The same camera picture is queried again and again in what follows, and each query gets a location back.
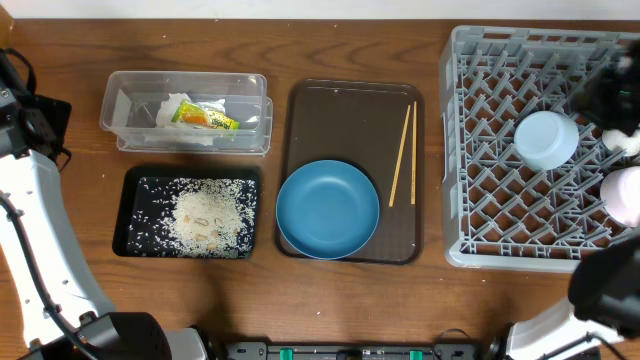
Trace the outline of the white plastic cup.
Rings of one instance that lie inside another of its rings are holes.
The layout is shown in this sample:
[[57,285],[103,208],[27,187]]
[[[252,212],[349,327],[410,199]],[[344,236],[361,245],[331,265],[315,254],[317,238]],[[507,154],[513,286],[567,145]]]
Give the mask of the white plastic cup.
[[631,136],[620,130],[605,130],[601,136],[604,146],[612,151],[623,151],[627,157],[636,156],[640,152],[640,129]]

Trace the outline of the light blue small bowl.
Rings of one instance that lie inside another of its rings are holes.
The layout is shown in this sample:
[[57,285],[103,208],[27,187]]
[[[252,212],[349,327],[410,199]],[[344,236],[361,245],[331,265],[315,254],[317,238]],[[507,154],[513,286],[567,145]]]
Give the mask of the light blue small bowl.
[[564,114],[538,111],[516,128],[514,146],[532,170],[547,171],[567,163],[579,144],[578,125]]

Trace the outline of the pink bowl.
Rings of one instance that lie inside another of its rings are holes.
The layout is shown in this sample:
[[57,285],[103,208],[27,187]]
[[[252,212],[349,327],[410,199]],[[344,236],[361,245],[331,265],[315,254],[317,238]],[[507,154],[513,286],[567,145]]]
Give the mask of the pink bowl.
[[639,167],[616,170],[600,187],[604,208],[616,222],[631,228],[639,226]]

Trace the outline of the white paper napkin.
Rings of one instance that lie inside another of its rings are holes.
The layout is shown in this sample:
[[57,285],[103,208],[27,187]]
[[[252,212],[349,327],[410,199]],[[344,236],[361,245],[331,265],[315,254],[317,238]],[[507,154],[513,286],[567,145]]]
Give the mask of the white paper napkin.
[[[208,129],[208,128],[195,128],[182,123],[172,123],[171,118],[177,110],[182,100],[188,100],[194,102],[186,93],[170,94],[169,99],[162,101],[160,108],[156,115],[155,123],[157,128],[174,128],[184,130],[196,130],[198,133],[204,130],[223,130],[223,129]],[[213,139],[199,134],[186,134],[181,132],[170,131],[169,133],[163,133],[160,135],[145,135],[146,142],[174,142],[182,144],[199,144],[203,146],[210,146],[213,144]]]

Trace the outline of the yellow green snack wrapper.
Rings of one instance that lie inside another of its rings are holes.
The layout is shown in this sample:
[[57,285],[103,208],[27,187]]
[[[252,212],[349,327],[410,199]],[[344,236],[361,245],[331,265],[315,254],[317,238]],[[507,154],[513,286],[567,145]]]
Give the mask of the yellow green snack wrapper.
[[193,103],[182,100],[171,118],[172,123],[195,128],[237,130],[239,122],[226,115],[224,100]]

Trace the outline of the white rice pile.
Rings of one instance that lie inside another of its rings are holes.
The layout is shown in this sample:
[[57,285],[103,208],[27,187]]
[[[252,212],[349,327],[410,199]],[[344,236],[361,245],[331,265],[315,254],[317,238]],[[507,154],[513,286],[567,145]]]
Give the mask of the white rice pile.
[[257,183],[251,179],[143,177],[124,229],[126,254],[247,258],[256,211]]

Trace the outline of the wooden chopstick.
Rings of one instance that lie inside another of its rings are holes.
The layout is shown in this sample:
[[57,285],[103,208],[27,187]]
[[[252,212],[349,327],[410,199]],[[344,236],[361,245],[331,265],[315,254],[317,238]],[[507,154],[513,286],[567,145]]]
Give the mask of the wooden chopstick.
[[405,119],[404,119],[402,132],[401,132],[401,136],[400,136],[399,148],[398,148],[398,152],[397,152],[396,164],[395,164],[395,169],[394,169],[394,176],[393,176],[393,181],[392,181],[392,188],[391,188],[390,198],[389,198],[389,202],[388,202],[389,208],[392,208],[394,206],[394,203],[395,203],[397,185],[398,185],[398,179],[399,179],[399,175],[400,175],[402,158],[403,158],[404,147],[405,147],[405,142],[406,142],[406,134],[407,134],[407,130],[408,130],[410,112],[411,112],[411,105],[409,104],[409,105],[407,105]]
[[416,172],[417,172],[417,101],[412,106],[412,142],[411,142],[411,204],[416,204]]

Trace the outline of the dark blue plate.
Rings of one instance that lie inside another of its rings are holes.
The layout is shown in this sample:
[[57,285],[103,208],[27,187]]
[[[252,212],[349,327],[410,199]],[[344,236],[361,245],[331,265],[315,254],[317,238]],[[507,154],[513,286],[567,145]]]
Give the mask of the dark blue plate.
[[377,190],[364,172],[337,160],[310,162],[284,181],[276,222],[286,242],[320,260],[346,258],[373,237],[380,219]]

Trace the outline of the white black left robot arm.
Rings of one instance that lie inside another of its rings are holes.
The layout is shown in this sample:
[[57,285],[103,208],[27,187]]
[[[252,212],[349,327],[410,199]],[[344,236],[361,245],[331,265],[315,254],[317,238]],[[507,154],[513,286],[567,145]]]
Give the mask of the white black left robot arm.
[[1,51],[1,248],[23,318],[29,359],[212,359],[206,335],[118,312],[86,262],[64,207],[59,155],[71,106],[37,94],[18,51]]

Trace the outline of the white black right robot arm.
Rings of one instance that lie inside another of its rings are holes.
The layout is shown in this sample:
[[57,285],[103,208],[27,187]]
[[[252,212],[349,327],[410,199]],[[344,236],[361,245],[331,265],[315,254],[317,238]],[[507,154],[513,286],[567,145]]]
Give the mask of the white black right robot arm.
[[[632,42],[612,65],[587,83],[572,105],[620,150],[639,142],[639,44]],[[488,359],[569,359],[639,335],[639,169],[607,175],[600,186],[606,211],[634,231],[582,260],[567,298],[538,316],[510,327],[491,343]]]

